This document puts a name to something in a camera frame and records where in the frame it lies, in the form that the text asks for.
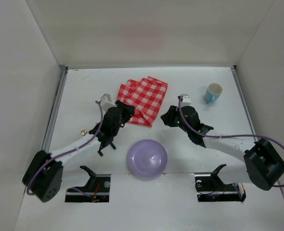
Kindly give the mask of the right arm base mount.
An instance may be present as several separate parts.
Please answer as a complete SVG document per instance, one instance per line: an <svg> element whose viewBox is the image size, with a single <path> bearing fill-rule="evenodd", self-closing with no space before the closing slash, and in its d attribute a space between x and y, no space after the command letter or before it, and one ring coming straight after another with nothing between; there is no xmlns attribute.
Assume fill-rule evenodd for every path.
<svg viewBox="0 0 284 231"><path fill-rule="evenodd" d="M226 164L219 165L212 172L197 173L195 189L198 202L244 202L247 195L243 184L224 184L218 174Z"/></svg>

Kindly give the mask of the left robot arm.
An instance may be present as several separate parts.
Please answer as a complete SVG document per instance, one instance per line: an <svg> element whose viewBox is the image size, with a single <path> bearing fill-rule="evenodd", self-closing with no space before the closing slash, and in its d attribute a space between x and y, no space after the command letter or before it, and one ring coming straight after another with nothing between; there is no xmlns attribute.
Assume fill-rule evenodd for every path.
<svg viewBox="0 0 284 231"><path fill-rule="evenodd" d="M100 121L92 130L63 148L50 153L40 150L35 154L22 179L28 195L35 195L43 203L48 202L60 190L64 164L71 158L94 145L99 145L100 156L103 156L102 150L107 146L116 149L114 137L134 116L135 107L120 100L112 103L106 98L96 104L99 106Z"/></svg>

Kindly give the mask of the red white checkered cloth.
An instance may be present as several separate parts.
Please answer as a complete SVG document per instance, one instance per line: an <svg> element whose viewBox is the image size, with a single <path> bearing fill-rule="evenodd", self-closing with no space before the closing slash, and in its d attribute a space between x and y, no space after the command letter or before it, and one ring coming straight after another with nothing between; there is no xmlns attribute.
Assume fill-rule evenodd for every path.
<svg viewBox="0 0 284 231"><path fill-rule="evenodd" d="M167 89L166 82L150 76L140 81L130 79L120 85L117 100L135 107L129 123L150 128L158 116Z"/></svg>

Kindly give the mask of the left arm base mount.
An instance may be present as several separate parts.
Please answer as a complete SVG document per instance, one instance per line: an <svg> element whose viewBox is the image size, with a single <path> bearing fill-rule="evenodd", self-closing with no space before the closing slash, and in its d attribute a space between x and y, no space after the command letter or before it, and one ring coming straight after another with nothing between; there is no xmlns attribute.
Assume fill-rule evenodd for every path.
<svg viewBox="0 0 284 231"><path fill-rule="evenodd" d="M87 166L80 166L89 179L84 186L67 189L66 203L108 203L110 200L111 175L96 174Z"/></svg>

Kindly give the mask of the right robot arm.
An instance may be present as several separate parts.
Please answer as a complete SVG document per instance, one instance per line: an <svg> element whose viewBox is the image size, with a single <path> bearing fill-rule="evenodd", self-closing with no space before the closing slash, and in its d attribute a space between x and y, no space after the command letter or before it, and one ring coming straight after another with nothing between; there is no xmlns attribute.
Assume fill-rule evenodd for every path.
<svg viewBox="0 0 284 231"><path fill-rule="evenodd" d="M161 119L166 126L182 129L194 144L220 151L242 162L231 167L221 164L211 173L221 184L253 183L268 191L284 174L284 161L264 138L253 142L219 135L213 127L201 123L192 106L171 106Z"/></svg>

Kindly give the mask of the purple plastic plate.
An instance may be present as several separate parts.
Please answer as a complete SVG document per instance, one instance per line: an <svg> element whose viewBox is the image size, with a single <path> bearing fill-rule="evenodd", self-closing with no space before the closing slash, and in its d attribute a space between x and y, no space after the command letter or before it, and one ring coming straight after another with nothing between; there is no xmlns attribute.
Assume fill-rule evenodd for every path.
<svg viewBox="0 0 284 231"><path fill-rule="evenodd" d="M154 179L160 176L166 169L167 163L167 151L155 140L137 141L127 154L127 164L130 170L144 179Z"/></svg>

